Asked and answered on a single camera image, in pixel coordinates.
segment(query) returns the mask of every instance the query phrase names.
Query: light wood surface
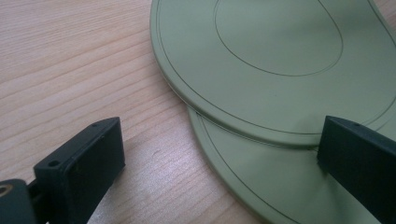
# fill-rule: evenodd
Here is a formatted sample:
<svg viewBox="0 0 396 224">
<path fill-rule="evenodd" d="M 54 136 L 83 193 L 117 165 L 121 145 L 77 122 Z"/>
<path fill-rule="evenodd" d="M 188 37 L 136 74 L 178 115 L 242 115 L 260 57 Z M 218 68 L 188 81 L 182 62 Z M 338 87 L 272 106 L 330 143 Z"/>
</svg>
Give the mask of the light wood surface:
<svg viewBox="0 0 396 224">
<path fill-rule="evenodd" d="M 396 1 L 376 1 L 396 28 Z M 149 37 L 150 0 L 0 2 L 0 180 L 120 117 L 126 168 L 90 223 L 256 223 L 214 174 Z"/>
</svg>

